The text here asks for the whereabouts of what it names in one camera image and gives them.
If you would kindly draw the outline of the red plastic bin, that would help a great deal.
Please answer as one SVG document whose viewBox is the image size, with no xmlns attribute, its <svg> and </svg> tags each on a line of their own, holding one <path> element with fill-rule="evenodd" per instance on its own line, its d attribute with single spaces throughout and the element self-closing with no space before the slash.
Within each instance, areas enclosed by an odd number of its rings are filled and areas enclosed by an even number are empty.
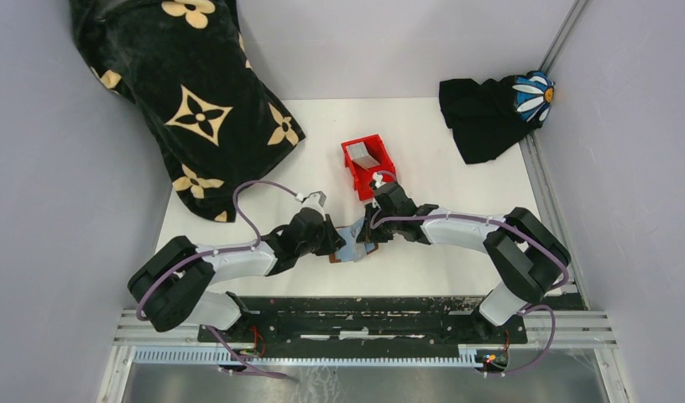
<svg viewBox="0 0 685 403">
<path fill-rule="evenodd" d="M 344 165 L 353 178 L 353 189 L 361 202 L 373 197 L 369 183 L 374 174 L 381 173 L 384 181 L 396 177 L 395 165 L 378 134 L 343 142 L 341 148 Z"/>
</svg>

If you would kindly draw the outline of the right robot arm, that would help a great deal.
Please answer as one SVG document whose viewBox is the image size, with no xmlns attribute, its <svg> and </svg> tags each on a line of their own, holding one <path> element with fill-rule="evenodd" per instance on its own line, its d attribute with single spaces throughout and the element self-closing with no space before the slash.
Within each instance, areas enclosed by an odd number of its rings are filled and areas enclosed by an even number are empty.
<svg viewBox="0 0 685 403">
<path fill-rule="evenodd" d="M 524 207 L 505 215 L 473 215 L 416 205 L 396 181 L 370 186 L 374 200 L 366 206 L 358 241 L 386 243 L 400 235 L 411 243 L 455 246 L 490 258 L 500 282 L 471 321 L 473 335 L 483 343 L 495 341 L 512 316 L 569 280 L 567 248 Z"/>
</svg>

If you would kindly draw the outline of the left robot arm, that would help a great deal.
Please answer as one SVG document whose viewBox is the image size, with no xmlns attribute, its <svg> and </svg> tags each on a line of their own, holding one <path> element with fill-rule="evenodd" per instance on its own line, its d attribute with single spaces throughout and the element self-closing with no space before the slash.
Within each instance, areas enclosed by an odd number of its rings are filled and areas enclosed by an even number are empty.
<svg viewBox="0 0 685 403">
<path fill-rule="evenodd" d="M 333 255 L 346 241 L 327 214 L 303 207 L 287 224 L 260 240 L 230 246 L 194 244 L 172 238 L 129 279 L 139 320 L 168 332 L 189 322 L 218 328 L 237 342 L 250 331 L 250 318 L 230 294 L 208 291 L 212 284 L 241 277 L 269 277 L 292 269 L 308 254 Z"/>
</svg>

